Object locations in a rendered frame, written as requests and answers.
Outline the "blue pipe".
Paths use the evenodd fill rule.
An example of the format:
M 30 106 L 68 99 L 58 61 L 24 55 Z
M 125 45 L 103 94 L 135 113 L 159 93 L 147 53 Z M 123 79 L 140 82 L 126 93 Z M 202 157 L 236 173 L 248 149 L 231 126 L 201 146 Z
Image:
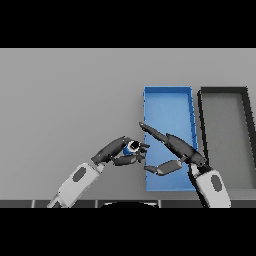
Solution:
M 123 149 L 125 156 L 130 156 L 139 151 L 140 143 L 138 141 L 130 141 Z

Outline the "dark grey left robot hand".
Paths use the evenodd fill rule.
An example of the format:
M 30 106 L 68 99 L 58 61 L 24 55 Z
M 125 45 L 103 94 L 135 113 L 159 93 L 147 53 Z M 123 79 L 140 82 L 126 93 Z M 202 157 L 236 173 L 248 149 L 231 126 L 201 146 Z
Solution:
M 134 164 L 135 162 L 141 162 L 144 159 L 143 153 L 147 152 L 147 148 L 149 148 L 149 145 L 144 144 L 140 141 L 138 141 L 140 143 L 140 148 L 138 152 L 130 156 L 123 155 L 117 157 L 117 155 L 123 151 L 124 147 L 130 141 L 137 140 L 131 139 L 126 136 L 121 136 L 113 140 L 91 158 L 92 162 L 95 165 L 99 165 L 101 163 L 108 163 L 112 161 L 115 166 L 130 165 Z

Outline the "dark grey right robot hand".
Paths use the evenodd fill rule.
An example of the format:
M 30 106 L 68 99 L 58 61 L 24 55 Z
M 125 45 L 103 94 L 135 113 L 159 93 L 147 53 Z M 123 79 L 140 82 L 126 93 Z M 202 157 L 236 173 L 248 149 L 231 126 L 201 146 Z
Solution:
M 158 176 L 165 176 L 181 169 L 183 162 L 186 164 L 194 164 L 200 173 L 205 173 L 211 170 L 211 167 L 206 163 L 207 159 L 183 139 L 169 133 L 162 134 L 155 128 L 142 122 L 139 123 L 139 126 L 143 131 L 149 133 L 156 140 L 160 141 L 167 149 L 178 157 L 178 160 L 169 160 L 158 166 L 145 166 L 145 170 L 155 173 Z

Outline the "blue bin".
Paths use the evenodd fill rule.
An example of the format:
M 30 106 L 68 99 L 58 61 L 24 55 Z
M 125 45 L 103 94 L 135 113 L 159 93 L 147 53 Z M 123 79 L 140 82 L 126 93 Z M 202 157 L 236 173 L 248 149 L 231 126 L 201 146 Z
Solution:
M 190 86 L 145 86 L 144 123 L 166 135 L 178 136 L 198 149 L 192 88 Z M 188 177 L 189 167 L 165 176 L 146 172 L 146 190 L 150 192 L 194 191 Z

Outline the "dark grey bin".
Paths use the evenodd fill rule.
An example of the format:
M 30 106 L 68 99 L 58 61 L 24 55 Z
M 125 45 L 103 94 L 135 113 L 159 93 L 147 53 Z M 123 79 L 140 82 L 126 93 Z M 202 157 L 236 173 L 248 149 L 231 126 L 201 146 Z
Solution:
M 203 152 L 228 189 L 256 189 L 256 130 L 247 87 L 201 87 Z

